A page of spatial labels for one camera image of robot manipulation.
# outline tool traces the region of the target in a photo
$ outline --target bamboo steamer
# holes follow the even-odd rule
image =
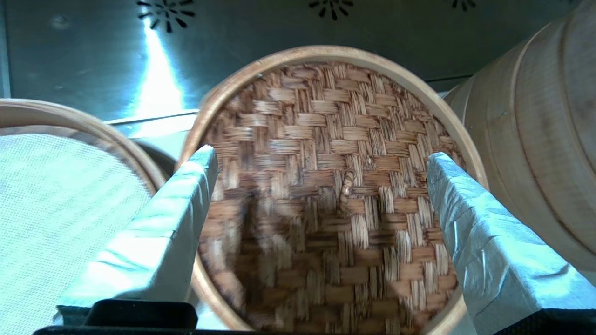
[[[165,180],[111,127],[42,101],[0,100],[0,148],[0,324],[30,334]]]
[[[486,176],[407,70],[339,46],[270,55],[207,96],[179,164],[203,143],[222,170],[192,287],[231,329],[447,334],[465,314],[426,159]]]
[[[465,111],[491,191],[584,270],[596,270],[595,15],[585,1],[487,66]],[[486,71],[492,75],[482,77]],[[457,113],[457,97],[449,99]]]
[[[73,130],[70,136],[84,133],[96,137],[94,145],[117,156],[129,166],[155,194],[166,182],[160,168],[134,142],[100,119],[73,108],[46,101],[26,99],[0,99],[0,128],[48,126]]]

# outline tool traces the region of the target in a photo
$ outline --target mesh cloth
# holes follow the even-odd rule
[[[75,139],[0,137],[0,330],[32,334],[151,198],[117,158]]]

